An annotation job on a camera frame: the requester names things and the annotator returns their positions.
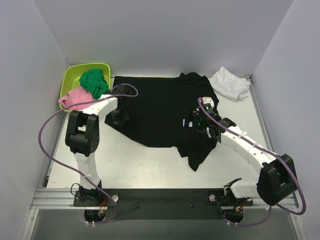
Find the black t-shirt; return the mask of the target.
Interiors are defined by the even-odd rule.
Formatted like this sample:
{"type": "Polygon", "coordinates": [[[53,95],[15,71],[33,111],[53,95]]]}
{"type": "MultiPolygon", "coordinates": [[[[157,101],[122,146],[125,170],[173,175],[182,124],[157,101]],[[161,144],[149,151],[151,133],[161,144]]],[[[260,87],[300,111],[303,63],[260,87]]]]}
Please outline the black t-shirt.
{"type": "Polygon", "coordinates": [[[217,141],[205,140],[196,130],[184,130],[183,120],[187,111],[199,106],[198,98],[210,97],[215,105],[219,103],[209,79],[191,72],[174,78],[116,76],[113,84],[130,84],[139,94],[122,104],[129,117],[123,125],[114,124],[110,114],[105,124],[146,147],[176,147],[197,171],[217,141]]]}

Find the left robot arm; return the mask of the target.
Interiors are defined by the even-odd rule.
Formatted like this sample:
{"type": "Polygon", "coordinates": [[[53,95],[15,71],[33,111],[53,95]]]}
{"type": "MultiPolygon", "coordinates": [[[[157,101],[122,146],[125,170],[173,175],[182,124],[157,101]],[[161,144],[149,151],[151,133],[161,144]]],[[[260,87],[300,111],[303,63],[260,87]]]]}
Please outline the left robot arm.
{"type": "Polygon", "coordinates": [[[113,124],[121,127],[129,120],[124,102],[127,96],[136,96],[138,91],[127,83],[121,83],[100,97],[99,102],[82,110],[70,112],[65,144],[73,153],[80,176],[79,190],[75,199],[85,205],[97,206],[107,197],[99,190],[102,182],[97,172],[95,152],[100,143],[100,121],[111,115],[113,124]]]}

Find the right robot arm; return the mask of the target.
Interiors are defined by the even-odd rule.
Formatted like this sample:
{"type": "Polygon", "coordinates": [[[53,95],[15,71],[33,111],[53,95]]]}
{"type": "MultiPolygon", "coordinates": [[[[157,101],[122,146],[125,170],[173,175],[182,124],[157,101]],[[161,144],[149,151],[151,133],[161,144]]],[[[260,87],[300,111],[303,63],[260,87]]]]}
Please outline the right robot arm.
{"type": "Polygon", "coordinates": [[[185,130],[228,146],[259,174],[257,180],[237,178],[227,183],[223,187],[226,197],[232,200],[260,198],[266,204],[275,206],[297,190],[293,180],[296,176],[295,165],[290,156],[284,154],[277,159],[273,152],[263,151],[263,147],[246,136],[235,122],[215,114],[210,104],[186,111],[182,125],[185,130]]]}

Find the green t-shirt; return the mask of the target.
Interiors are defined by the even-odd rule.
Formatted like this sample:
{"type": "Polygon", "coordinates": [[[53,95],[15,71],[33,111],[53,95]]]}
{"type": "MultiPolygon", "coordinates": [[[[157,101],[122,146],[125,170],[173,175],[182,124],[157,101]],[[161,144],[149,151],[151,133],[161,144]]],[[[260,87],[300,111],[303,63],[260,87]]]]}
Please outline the green t-shirt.
{"type": "Polygon", "coordinates": [[[100,68],[92,68],[84,72],[79,79],[79,84],[83,89],[89,91],[95,100],[110,90],[100,68]]]}

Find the pink t-shirt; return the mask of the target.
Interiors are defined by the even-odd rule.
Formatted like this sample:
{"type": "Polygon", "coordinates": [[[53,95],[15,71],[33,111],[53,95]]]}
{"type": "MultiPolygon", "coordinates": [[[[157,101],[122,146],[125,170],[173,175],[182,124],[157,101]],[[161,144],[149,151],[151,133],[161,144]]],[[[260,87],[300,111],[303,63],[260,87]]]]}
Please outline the pink t-shirt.
{"type": "Polygon", "coordinates": [[[67,107],[68,110],[81,111],[92,104],[91,103],[81,104],[81,105],[75,105],[75,106],[71,106],[71,105],[83,103],[83,102],[92,102],[92,101],[94,101],[92,94],[88,90],[85,90],[83,87],[79,85],[77,88],[69,90],[67,95],[62,96],[58,100],[58,103],[63,108],[67,107]]]}

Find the white folded t-shirt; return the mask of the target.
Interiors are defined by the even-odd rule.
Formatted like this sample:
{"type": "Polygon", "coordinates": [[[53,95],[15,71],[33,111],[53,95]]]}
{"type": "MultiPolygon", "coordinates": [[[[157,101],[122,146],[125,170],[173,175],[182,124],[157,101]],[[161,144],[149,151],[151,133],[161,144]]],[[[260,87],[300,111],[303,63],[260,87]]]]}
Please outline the white folded t-shirt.
{"type": "Polygon", "coordinates": [[[248,96],[251,82],[232,74],[223,66],[209,79],[213,90],[233,101],[242,101],[248,96]]]}

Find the lime green plastic tub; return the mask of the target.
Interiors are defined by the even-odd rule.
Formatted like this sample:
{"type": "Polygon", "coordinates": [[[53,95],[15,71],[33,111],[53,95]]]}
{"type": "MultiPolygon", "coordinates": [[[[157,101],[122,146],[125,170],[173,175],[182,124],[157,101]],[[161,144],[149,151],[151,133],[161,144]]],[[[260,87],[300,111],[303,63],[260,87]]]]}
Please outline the lime green plastic tub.
{"type": "MultiPolygon", "coordinates": [[[[85,63],[79,64],[69,67],[63,77],[61,88],[60,88],[60,98],[67,95],[71,89],[75,89],[80,86],[80,77],[83,73],[90,69],[102,69],[102,74],[104,75],[105,81],[108,83],[109,90],[111,89],[111,71],[110,67],[105,63],[85,63]]],[[[89,102],[79,102],[76,104],[71,105],[85,105],[85,104],[92,104],[91,101],[89,102]]],[[[72,110],[67,109],[68,107],[62,107],[59,104],[61,109],[64,109],[65,112],[71,112],[72,110]]]]}

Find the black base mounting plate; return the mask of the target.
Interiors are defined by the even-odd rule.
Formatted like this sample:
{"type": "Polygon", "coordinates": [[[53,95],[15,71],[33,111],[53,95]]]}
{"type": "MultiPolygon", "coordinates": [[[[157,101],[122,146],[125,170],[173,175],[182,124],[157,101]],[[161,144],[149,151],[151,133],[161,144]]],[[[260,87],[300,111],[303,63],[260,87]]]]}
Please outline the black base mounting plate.
{"type": "Polygon", "coordinates": [[[77,191],[73,206],[84,207],[87,221],[114,220],[220,220],[225,210],[253,206],[250,198],[225,196],[222,188],[197,189],[108,189],[112,201],[81,196],[77,191]]]}

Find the aluminium frame rail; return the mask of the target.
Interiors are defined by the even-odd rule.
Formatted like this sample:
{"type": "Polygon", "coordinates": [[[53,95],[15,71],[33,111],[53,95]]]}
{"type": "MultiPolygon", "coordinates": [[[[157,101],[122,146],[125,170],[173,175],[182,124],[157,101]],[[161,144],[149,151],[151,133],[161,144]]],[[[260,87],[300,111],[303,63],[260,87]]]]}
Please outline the aluminium frame rail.
{"type": "Polygon", "coordinates": [[[66,210],[73,208],[74,196],[68,188],[36,189],[31,210],[66,210]]]}

